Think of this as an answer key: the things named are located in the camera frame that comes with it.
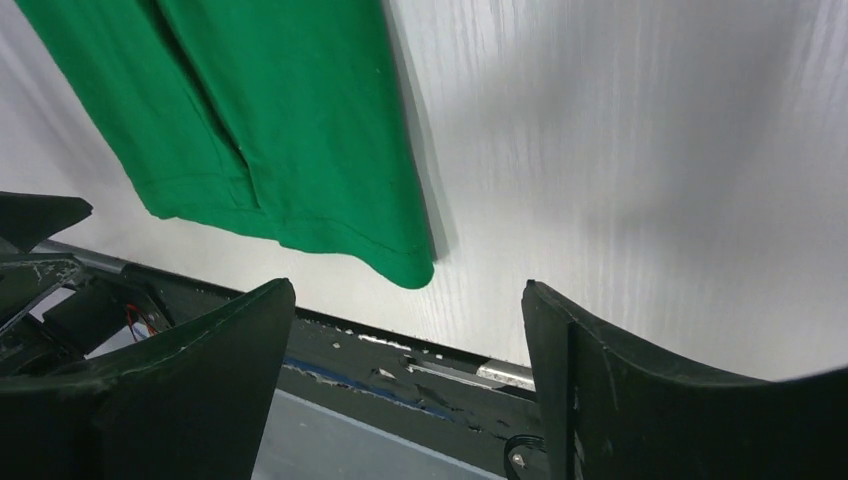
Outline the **green t shirt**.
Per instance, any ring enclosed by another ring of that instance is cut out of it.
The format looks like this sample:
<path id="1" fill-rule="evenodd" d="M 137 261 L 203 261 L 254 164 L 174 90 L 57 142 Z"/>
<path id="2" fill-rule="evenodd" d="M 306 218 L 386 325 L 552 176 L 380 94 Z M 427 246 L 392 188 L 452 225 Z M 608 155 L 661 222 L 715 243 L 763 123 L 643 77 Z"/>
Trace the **green t shirt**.
<path id="1" fill-rule="evenodd" d="M 378 1 L 22 1 L 148 212 L 407 289 L 434 259 Z"/>

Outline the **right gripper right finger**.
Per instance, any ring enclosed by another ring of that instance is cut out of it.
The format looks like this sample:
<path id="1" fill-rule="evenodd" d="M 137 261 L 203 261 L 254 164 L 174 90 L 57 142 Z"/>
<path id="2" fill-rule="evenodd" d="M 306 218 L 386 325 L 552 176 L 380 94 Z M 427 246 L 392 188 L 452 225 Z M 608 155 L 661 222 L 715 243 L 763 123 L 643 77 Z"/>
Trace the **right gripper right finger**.
<path id="1" fill-rule="evenodd" d="M 847 371 L 766 381 L 673 353 L 548 285 L 524 332 L 554 479 L 843 479 Z"/>

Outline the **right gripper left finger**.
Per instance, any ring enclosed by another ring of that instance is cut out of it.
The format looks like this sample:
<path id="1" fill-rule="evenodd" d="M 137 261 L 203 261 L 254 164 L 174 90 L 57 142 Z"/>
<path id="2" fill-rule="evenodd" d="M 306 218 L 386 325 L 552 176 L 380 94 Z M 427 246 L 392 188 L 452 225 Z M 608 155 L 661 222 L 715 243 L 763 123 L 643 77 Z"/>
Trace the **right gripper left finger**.
<path id="1" fill-rule="evenodd" d="M 272 280 L 149 339 L 1 382 L 5 479 L 247 479 L 295 317 Z"/>

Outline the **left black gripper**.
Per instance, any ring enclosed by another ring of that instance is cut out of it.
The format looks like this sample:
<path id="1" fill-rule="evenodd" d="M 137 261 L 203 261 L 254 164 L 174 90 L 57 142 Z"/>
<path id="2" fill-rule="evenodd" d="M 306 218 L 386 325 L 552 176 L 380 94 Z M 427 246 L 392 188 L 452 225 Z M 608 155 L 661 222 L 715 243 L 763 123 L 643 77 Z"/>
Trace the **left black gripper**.
<path id="1" fill-rule="evenodd" d="M 78 197 L 1 192 L 1 252 L 30 252 L 92 212 Z M 91 277 L 63 286 L 83 268 L 71 254 L 1 256 L 3 377 L 46 375 L 173 327 L 144 284 Z"/>

